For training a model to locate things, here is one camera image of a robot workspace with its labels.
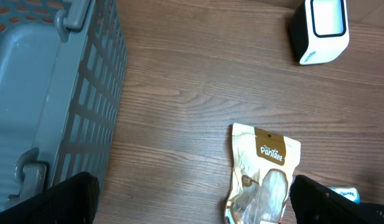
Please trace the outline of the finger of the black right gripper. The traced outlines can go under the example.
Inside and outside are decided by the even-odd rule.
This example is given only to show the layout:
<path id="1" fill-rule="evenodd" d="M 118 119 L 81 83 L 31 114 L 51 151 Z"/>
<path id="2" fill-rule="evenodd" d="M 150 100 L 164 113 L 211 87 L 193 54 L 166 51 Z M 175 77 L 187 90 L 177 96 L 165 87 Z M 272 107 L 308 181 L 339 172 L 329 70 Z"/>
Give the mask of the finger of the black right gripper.
<path id="1" fill-rule="evenodd" d="M 376 212 L 384 219 L 384 205 L 377 203 L 360 203 L 363 208 L 366 208 L 372 212 Z"/>

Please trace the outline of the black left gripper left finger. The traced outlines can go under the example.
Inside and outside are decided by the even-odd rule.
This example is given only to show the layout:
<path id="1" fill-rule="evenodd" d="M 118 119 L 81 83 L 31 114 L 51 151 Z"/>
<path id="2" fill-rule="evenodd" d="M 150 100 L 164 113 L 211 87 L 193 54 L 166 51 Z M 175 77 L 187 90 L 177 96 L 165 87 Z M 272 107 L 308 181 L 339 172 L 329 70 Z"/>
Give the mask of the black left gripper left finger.
<path id="1" fill-rule="evenodd" d="M 1 212 L 0 223 L 93 223 L 99 195 L 98 178 L 81 172 Z"/>

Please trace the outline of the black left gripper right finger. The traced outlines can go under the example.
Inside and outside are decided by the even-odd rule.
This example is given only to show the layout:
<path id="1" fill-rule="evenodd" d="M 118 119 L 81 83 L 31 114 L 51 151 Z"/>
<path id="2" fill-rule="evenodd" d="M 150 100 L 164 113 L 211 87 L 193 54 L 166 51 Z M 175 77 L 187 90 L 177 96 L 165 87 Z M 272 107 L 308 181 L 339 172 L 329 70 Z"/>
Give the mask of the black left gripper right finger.
<path id="1" fill-rule="evenodd" d="M 296 176 L 289 196 L 297 224 L 384 224 L 376 212 L 305 175 Z"/>

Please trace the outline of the green Kleenex tissue pack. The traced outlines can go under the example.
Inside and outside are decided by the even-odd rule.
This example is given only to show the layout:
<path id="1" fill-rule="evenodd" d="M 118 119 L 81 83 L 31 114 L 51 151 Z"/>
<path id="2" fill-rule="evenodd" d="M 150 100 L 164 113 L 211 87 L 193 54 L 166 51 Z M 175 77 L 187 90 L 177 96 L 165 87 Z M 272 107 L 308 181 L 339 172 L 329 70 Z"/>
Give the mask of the green Kleenex tissue pack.
<path id="1" fill-rule="evenodd" d="M 329 188 L 356 204 L 359 204 L 361 202 L 360 195 L 358 193 L 358 190 L 355 187 L 337 186 L 337 187 L 329 187 Z"/>

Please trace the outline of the brown cookie pouch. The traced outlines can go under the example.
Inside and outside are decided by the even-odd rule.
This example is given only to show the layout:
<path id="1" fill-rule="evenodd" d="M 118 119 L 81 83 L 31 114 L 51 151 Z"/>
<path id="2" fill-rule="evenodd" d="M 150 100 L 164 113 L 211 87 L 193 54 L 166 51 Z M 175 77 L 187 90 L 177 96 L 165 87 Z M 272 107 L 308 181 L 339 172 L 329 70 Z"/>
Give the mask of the brown cookie pouch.
<path id="1" fill-rule="evenodd" d="M 233 168 L 225 222 L 281 223 L 301 143 L 245 124 L 232 126 Z"/>

